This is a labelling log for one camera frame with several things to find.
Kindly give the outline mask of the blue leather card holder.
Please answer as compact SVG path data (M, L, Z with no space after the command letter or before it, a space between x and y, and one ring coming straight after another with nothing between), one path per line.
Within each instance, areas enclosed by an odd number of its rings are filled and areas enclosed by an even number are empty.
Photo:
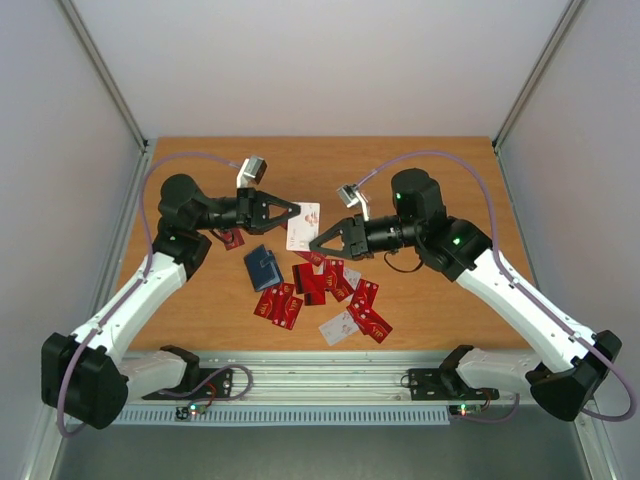
M283 276L271 250L264 245L249 252L244 264L255 292L261 292L283 282Z

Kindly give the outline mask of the white card bottom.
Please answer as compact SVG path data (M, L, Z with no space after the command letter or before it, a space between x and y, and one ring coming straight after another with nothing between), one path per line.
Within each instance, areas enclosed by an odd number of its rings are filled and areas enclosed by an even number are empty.
M319 326L319 331L329 346L334 346L360 329L348 311L336 315Z

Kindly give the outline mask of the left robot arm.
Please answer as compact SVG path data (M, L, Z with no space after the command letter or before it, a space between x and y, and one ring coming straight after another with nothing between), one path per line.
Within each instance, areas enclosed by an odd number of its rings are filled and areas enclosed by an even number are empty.
M161 187L159 212L157 235L139 269L73 333L53 333L42 346L41 397L55 409L65 437L73 434L68 417L103 429L132 400L195 395L204 383L198 356L168 345L127 361L130 344L201 267L211 247L205 231L237 227L260 235L299 215L301 207L251 187L233 197L208 197L192 177L176 174Z

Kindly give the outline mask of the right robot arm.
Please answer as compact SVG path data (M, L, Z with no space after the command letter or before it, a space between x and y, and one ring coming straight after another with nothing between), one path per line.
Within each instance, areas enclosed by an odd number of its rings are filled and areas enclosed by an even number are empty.
M488 388L530 394L559 420L583 413L610 372L621 340L571 319L511 267L481 229L448 215L440 186L426 171L400 171L391 190L393 215L344 218L311 240L310 250L362 260L411 247L423 266L477 296L532 347L530 355L457 347L439 367L449 398Z

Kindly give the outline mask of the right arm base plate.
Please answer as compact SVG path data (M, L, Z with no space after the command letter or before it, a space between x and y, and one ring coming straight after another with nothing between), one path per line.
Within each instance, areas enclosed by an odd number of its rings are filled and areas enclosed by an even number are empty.
M440 368L413 368L406 372L413 401L447 400L454 402L498 400L496 389L467 386L455 371Z

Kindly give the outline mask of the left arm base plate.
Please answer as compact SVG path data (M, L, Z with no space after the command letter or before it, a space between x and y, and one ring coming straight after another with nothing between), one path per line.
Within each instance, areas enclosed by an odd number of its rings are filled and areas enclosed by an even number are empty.
M212 391L215 391L216 399L227 399L231 396L233 387L234 372L231 368L226 368L221 373L213 376L214 368L203 368L200 370L196 385L199 389L189 395L187 389L175 387L170 389L172 395L154 392L143 397L144 401L202 401L211 398Z

